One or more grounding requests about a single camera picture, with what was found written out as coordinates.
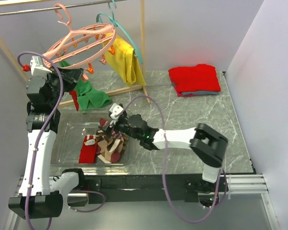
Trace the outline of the red patterned sock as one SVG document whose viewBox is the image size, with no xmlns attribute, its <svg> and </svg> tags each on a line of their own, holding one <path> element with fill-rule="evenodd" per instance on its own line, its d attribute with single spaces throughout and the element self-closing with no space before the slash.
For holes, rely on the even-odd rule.
<svg viewBox="0 0 288 230">
<path fill-rule="evenodd" d="M 69 95 L 72 97 L 73 103 L 75 105 L 76 111 L 79 111 L 79 103 L 76 90 L 72 90 L 69 92 Z"/>
<path fill-rule="evenodd" d="M 95 162 L 97 151 L 96 137 L 87 135 L 84 137 L 83 145 L 80 151 L 79 163 L 92 164 Z"/>
</svg>

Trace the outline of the brown striped sock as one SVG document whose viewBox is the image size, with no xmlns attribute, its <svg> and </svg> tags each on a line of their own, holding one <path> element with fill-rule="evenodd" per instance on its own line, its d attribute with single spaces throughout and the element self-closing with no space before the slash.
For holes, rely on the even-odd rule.
<svg viewBox="0 0 288 230">
<path fill-rule="evenodd" d="M 122 134 L 120 132 L 116 133 L 112 127 L 110 127 L 110 122 L 105 118 L 100 118 L 99 129 L 96 131 L 96 137 L 102 138 L 107 142 L 122 140 Z"/>
<path fill-rule="evenodd" d="M 121 151 L 120 151 L 120 155 L 122 155 L 126 151 L 126 147 L 127 147 L 129 139 L 126 136 L 123 136 L 122 140 L 123 140 L 123 144 L 122 144 L 122 148 L 121 148 Z"/>
</svg>

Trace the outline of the pink round clip hanger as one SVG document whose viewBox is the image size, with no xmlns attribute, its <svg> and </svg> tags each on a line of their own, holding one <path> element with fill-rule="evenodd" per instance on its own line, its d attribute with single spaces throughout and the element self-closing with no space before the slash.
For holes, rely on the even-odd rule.
<svg viewBox="0 0 288 230">
<path fill-rule="evenodd" d="M 60 19 L 63 19 L 63 16 L 59 9 L 65 12 L 68 19 L 67 22 L 58 21 L 58 23 L 65 25 L 69 32 L 43 54 L 47 58 L 44 60 L 47 68 L 88 52 L 97 46 L 101 47 L 99 51 L 92 53 L 88 58 L 64 67 L 64 69 L 83 68 L 108 52 L 117 37 L 117 32 L 113 25 L 98 23 L 80 29 L 72 29 L 72 18 L 67 8 L 61 3 L 56 3 L 54 6 L 56 8 L 55 13 Z"/>
</svg>

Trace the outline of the beige purple striped sock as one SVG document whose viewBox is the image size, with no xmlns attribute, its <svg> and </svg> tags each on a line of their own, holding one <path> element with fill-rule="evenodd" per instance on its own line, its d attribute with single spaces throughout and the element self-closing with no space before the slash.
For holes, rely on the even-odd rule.
<svg viewBox="0 0 288 230">
<path fill-rule="evenodd" d="M 103 140 L 98 142 L 98 146 L 100 147 L 100 153 L 103 154 L 107 161 L 116 162 L 120 158 L 122 143 L 123 141 L 118 139 L 110 142 Z"/>
</svg>

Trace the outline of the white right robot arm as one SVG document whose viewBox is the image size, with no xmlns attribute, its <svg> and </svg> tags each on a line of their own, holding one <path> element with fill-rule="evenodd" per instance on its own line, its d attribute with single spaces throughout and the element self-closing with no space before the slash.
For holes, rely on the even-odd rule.
<svg viewBox="0 0 288 230">
<path fill-rule="evenodd" d="M 226 153 L 228 139 L 205 123 L 182 130 L 153 128 L 141 115 L 120 115 L 103 127 L 107 134 L 122 133 L 139 141 L 146 150 L 165 148 L 192 150 L 204 163 L 201 186 L 212 191 L 218 185 L 218 177 Z"/>
</svg>

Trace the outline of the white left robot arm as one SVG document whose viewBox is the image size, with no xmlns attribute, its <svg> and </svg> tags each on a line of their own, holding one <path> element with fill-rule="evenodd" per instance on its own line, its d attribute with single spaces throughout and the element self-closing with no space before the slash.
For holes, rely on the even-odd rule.
<svg viewBox="0 0 288 230">
<path fill-rule="evenodd" d="M 86 188 L 80 168 L 64 170 L 54 184 L 50 184 L 49 179 L 60 122 L 58 104 L 65 92 L 75 88 L 83 71 L 83 68 L 51 68 L 48 73 L 34 71 L 26 83 L 28 155 L 18 195 L 8 202 L 9 209 L 23 219 L 59 217 L 69 192 L 79 193 Z"/>
</svg>

